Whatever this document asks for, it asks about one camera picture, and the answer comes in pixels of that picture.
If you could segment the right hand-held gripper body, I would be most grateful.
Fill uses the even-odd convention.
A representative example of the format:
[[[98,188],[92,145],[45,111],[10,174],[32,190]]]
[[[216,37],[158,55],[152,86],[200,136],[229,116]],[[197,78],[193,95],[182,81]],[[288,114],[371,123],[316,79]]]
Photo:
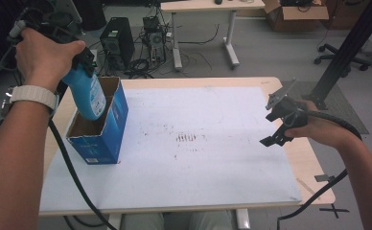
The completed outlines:
[[[267,120],[273,122],[281,119],[288,128],[303,127],[308,123],[307,106],[289,97],[296,83],[297,79],[293,79],[268,95],[266,110],[270,110],[270,113],[266,116]]]

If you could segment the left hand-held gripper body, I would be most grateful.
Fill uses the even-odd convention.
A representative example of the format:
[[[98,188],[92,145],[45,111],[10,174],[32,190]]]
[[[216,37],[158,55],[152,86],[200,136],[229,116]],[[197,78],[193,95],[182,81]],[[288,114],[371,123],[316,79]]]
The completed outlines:
[[[25,8],[9,32],[9,42],[18,43],[22,40],[21,32],[31,28],[57,43],[69,43],[77,40],[75,26],[69,13],[45,13],[37,8]]]

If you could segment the blue bottle with white cap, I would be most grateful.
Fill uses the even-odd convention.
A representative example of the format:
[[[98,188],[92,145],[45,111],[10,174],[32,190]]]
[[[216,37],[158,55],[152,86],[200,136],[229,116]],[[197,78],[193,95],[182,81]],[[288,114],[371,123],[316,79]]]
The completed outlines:
[[[106,99],[98,77],[93,71],[87,73],[79,64],[62,79],[73,95],[76,107],[82,117],[89,121],[98,120],[105,111]]]

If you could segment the blue cardboard box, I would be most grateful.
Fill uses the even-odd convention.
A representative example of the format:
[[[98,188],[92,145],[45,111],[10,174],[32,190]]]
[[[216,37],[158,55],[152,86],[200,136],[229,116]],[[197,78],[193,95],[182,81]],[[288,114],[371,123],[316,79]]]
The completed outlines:
[[[106,106],[103,115],[89,121],[77,112],[66,139],[89,165],[116,164],[128,117],[128,104],[119,78],[99,78]]]

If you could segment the person's left hand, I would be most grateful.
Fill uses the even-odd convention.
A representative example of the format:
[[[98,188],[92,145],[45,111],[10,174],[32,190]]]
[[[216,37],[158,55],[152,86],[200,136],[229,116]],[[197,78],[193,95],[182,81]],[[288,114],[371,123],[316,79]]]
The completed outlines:
[[[74,56],[84,50],[85,42],[59,44],[30,28],[24,29],[21,36],[16,45],[16,60],[24,83],[55,93],[60,80],[70,71]]]

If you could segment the person's right hand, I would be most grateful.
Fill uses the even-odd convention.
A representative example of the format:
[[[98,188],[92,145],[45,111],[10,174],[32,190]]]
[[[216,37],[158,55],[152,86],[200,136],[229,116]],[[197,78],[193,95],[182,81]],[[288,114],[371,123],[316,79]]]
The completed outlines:
[[[337,151],[356,150],[363,147],[363,142],[348,129],[325,119],[310,117],[303,127],[288,129],[287,137],[307,137],[317,143],[332,147]]]

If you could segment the small white power supply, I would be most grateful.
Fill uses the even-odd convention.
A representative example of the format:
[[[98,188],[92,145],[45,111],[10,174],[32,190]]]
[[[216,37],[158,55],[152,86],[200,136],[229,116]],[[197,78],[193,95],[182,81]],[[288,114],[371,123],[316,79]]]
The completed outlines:
[[[90,52],[93,55],[92,66],[94,67],[94,72],[99,76],[98,51],[96,49],[91,49]]]

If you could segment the black computer tower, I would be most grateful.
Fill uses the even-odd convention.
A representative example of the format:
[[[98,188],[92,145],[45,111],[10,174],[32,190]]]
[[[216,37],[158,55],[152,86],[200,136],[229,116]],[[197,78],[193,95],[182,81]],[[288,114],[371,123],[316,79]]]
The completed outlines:
[[[100,41],[109,65],[115,70],[127,70],[135,50],[128,18],[112,17]]]

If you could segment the grey floor mat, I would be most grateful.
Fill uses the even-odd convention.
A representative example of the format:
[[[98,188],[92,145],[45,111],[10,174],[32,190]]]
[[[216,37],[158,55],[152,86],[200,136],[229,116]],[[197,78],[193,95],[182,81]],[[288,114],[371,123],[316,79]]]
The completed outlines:
[[[293,99],[299,100],[303,96],[310,95],[316,81],[297,81],[295,86],[289,92],[289,96]],[[320,111],[326,114],[331,114],[338,117],[349,124],[351,124],[360,134],[368,134],[369,131],[361,121],[360,117],[347,101],[343,93],[338,86],[334,86],[324,100],[324,108],[320,108]]]

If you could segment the wristwatch with white band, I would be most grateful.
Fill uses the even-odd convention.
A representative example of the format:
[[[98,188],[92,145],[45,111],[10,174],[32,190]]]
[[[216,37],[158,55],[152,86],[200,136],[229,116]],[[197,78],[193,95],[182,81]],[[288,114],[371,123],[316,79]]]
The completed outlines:
[[[11,86],[5,93],[1,115],[5,117],[14,103],[22,101],[44,104],[50,109],[50,114],[53,115],[58,109],[59,95],[35,85]]]

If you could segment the open grey computer case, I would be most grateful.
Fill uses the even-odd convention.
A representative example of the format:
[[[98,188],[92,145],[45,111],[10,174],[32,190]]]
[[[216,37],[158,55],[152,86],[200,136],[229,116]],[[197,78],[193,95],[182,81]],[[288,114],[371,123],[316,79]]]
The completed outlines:
[[[166,36],[157,16],[143,18],[145,44],[149,49],[152,63],[160,64],[166,61]]]

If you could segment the white table leg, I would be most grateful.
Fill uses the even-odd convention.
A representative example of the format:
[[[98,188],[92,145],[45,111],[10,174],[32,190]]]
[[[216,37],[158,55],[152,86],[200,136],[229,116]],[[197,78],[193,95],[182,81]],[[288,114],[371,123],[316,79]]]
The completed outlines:
[[[246,209],[236,210],[236,220],[239,230],[250,230],[249,214]]]

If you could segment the open brown cardboard box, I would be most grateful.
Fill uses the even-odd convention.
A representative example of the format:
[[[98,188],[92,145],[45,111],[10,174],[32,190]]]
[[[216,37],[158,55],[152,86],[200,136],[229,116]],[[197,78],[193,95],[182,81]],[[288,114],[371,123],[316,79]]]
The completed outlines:
[[[327,7],[321,0],[306,6],[282,6],[282,0],[263,0],[266,20],[275,32],[311,32],[320,20],[328,20]]]

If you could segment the white desk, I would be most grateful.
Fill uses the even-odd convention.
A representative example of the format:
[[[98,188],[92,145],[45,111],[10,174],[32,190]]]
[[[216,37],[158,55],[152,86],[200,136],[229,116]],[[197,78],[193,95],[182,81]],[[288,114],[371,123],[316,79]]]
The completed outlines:
[[[259,10],[264,8],[265,4],[263,0],[222,0],[222,4],[220,5],[215,4],[215,0],[181,0],[162,3],[160,5],[161,11],[169,12],[172,17],[175,71],[180,71],[183,68],[176,29],[176,20],[180,18],[180,15],[200,15],[201,18],[203,18],[204,16],[214,17],[215,12],[228,12],[228,30],[226,37],[223,39],[223,44],[231,61],[231,69],[234,69],[240,65],[232,45],[237,11]]]

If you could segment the black metal stand post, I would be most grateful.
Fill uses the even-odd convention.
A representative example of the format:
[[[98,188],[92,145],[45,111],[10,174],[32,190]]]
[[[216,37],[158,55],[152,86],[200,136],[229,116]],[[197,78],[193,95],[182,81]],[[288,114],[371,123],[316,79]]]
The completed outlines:
[[[346,36],[338,48],[335,57],[317,82],[310,95],[303,96],[303,100],[313,102],[318,109],[324,108],[324,100],[341,78],[344,70],[357,55],[360,48],[372,35],[372,0],[360,15],[355,26]]]

